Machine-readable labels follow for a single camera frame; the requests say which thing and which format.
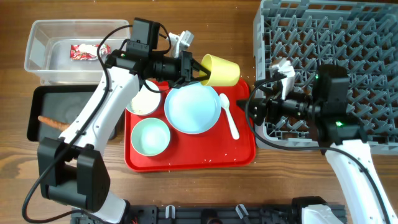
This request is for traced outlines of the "yellow plastic cup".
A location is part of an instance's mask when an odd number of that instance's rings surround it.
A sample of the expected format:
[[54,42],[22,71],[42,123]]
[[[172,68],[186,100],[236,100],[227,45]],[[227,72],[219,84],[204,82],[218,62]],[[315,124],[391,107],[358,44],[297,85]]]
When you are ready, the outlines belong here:
[[203,86],[234,86],[240,79],[240,67],[238,64],[206,54],[201,65],[210,71],[210,77],[201,81]]

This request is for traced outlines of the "red snack wrapper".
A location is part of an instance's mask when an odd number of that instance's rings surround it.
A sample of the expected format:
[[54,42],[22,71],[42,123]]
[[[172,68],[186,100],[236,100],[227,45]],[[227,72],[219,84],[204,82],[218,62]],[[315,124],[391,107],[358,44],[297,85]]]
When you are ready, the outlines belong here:
[[78,44],[70,46],[71,60],[97,60],[98,57],[110,54],[111,49],[107,44],[99,48],[98,44]]

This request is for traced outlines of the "orange carrot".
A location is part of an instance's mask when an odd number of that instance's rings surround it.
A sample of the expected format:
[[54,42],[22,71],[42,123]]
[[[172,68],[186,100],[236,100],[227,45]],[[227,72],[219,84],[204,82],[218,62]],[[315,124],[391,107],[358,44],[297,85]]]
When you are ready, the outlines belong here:
[[57,120],[54,120],[54,119],[50,119],[50,118],[45,117],[45,116],[38,116],[38,120],[41,123],[44,123],[47,126],[50,126],[51,128],[58,129],[60,131],[65,131],[70,126],[70,124],[68,124],[68,123],[63,123],[63,122],[60,122],[60,121],[57,121]]

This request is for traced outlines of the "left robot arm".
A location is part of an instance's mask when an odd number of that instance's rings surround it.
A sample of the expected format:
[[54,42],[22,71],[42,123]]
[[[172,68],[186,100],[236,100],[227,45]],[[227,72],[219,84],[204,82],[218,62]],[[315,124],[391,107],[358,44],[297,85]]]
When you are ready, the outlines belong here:
[[148,78],[176,88],[207,80],[215,70],[185,51],[170,58],[162,52],[114,50],[101,65],[101,82],[77,119],[57,139],[40,142],[40,177],[33,188],[39,187],[44,198],[73,206],[75,213],[102,223],[125,223],[129,204],[110,192],[103,161],[119,117]]

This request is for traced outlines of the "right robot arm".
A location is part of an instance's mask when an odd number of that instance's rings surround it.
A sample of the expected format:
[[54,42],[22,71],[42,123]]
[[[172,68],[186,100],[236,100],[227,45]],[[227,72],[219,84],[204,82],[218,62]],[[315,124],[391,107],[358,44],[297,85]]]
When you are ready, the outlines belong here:
[[268,146],[285,151],[321,151],[337,176],[355,223],[397,223],[374,168],[367,134],[360,120],[346,112],[349,76],[345,68],[326,64],[318,68],[310,95],[287,88],[288,75],[273,68],[274,76],[256,82],[255,89],[266,97],[249,95],[238,100],[250,129],[266,121],[274,123],[282,116],[306,119],[313,124],[317,146],[280,146],[254,136]]

